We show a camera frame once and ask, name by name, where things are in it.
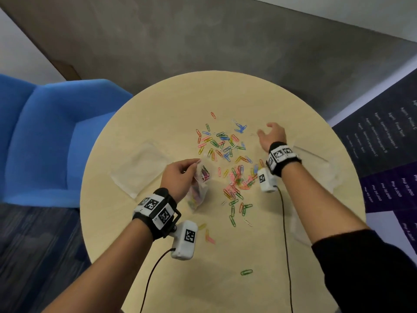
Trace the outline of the person's left hand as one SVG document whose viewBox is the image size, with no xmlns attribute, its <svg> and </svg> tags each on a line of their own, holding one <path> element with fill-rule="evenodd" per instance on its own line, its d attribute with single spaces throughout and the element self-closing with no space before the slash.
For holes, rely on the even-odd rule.
<svg viewBox="0 0 417 313">
<path fill-rule="evenodd" d="M 182 179 L 176 168 L 176 162 L 166 166 L 160 183 L 160 188 L 166 188 L 176 203 L 179 203 L 189 191 L 193 179 Z"/>
</svg>

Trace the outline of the person's right hand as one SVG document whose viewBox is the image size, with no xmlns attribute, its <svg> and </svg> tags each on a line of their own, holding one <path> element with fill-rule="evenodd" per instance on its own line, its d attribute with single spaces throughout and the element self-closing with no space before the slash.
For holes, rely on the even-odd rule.
<svg viewBox="0 0 417 313">
<path fill-rule="evenodd" d="M 269 134 L 269 143 L 260 143 L 261 148 L 265 152 L 269 152 L 270 146 L 275 142 L 280 142 L 284 145 L 287 144 L 285 129 L 282 126 L 275 122 L 268 122 L 266 126 L 271 129 L 267 133 Z"/>
</svg>

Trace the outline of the person's right forearm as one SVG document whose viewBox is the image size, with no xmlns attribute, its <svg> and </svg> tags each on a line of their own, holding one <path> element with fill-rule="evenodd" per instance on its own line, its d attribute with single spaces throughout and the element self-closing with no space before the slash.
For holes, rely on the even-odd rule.
<svg viewBox="0 0 417 313">
<path fill-rule="evenodd" d="M 287 164 L 281 179 L 312 244 L 369 227 L 327 191 L 299 162 Z"/>
</svg>

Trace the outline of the person's left forearm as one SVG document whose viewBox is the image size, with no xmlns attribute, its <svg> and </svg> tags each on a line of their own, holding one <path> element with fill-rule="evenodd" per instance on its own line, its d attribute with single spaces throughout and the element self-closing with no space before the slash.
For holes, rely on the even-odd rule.
<svg viewBox="0 0 417 313">
<path fill-rule="evenodd" d="M 153 242 L 148 226 L 132 220 L 43 313 L 118 313 Z"/>
</svg>

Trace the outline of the black right wristband with markers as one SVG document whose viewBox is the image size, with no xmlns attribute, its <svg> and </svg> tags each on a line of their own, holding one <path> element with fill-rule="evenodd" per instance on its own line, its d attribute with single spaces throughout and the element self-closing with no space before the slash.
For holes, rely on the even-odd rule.
<svg viewBox="0 0 417 313">
<path fill-rule="evenodd" d="M 293 162 L 302 164 L 299 156 L 284 142 L 273 142 L 268 151 L 267 166 L 271 174 L 282 177 L 283 168 Z"/>
</svg>

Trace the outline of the black wristband with markers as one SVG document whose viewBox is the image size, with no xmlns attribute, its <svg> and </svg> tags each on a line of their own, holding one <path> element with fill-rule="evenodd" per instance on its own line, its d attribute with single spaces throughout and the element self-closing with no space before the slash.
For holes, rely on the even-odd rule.
<svg viewBox="0 0 417 313">
<path fill-rule="evenodd" d="M 177 203 L 168 189 L 159 188 L 137 205 L 132 220 L 142 221 L 150 230 L 153 240 L 158 240 L 176 231 L 180 217 Z"/>
<path fill-rule="evenodd" d="M 284 142 L 273 142 L 268 151 L 267 166 L 271 174 L 282 177 L 283 168 L 293 162 L 302 164 L 299 156 Z"/>
</svg>

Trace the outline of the pile of coloured paper clips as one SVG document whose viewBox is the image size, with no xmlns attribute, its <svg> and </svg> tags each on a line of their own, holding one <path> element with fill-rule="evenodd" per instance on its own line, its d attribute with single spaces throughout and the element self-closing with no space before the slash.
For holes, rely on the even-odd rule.
<svg viewBox="0 0 417 313">
<path fill-rule="evenodd" d="M 216 201 L 224 208 L 233 228 L 238 217 L 246 220 L 247 210 L 253 207 L 248 201 L 248 192 L 258 181 L 258 170 L 262 162 L 256 162 L 248 150 L 249 133 L 247 123 L 231 119 L 231 124 L 220 120 L 211 112 L 201 127 L 196 129 L 200 163 L 196 171 L 196 184 L 190 191 L 189 206 L 197 210 L 204 204 Z"/>
</svg>

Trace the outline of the round wooden table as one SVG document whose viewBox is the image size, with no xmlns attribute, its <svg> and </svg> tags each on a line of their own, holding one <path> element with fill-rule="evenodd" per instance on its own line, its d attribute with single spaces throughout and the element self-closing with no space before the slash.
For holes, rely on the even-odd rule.
<svg viewBox="0 0 417 313">
<path fill-rule="evenodd" d="M 304 101 L 266 80 L 221 71 L 187 73 L 163 80 L 128 101 L 107 123 L 91 151 L 81 190 L 81 225 L 88 256 L 94 262 L 132 219 L 136 205 L 159 187 L 150 183 L 136 199 L 110 173 L 146 141 L 172 161 L 197 158 L 198 136 L 210 113 L 231 124 L 247 123 L 248 150 L 266 162 L 257 129 L 267 122 L 284 126 L 290 147 L 301 147 L 333 163 L 342 183 L 334 195 L 360 218 L 365 208 L 352 160 L 334 130 Z M 167 254 L 157 265 L 143 313 L 291 313 L 282 203 L 279 192 L 263 193 L 259 181 L 248 192 L 253 207 L 247 225 L 238 217 L 233 228 L 216 201 L 192 210 L 178 205 L 180 221 L 199 229 L 191 260 Z M 205 230 L 216 241 L 205 241 Z M 245 269 L 253 273 L 241 276 Z"/>
</svg>

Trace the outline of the black left wristband with markers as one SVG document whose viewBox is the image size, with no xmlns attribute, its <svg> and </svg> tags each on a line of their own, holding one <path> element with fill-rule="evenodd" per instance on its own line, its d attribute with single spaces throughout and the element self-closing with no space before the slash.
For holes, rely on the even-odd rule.
<svg viewBox="0 0 417 313">
<path fill-rule="evenodd" d="M 132 220 L 142 221 L 150 230 L 153 240 L 158 240 L 176 231 L 180 217 L 177 203 L 168 189 L 159 188 L 137 205 Z"/>
</svg>

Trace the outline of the dark printed banner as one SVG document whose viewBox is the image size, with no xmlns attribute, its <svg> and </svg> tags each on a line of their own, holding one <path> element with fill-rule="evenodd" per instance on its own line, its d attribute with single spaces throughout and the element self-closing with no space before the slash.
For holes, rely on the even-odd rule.
<svg viewBox="0 0 417 313">
<path fill-rule="evenodd" d="M 359 177 L 368 226 L 417 263 L 417 68 L 333 130 Z"/>
</svg>

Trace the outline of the black sleeve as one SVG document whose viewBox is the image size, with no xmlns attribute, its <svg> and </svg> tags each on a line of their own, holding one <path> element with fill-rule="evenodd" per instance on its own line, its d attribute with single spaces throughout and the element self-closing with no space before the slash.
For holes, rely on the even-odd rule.
<svg viewBox="0 0 417 313">
<path fill-rule="evenodd" d="M 330 236 L 312 250 L 341 313 L 417 313 L 417 265 L 375 231 Z"/>
</svg>

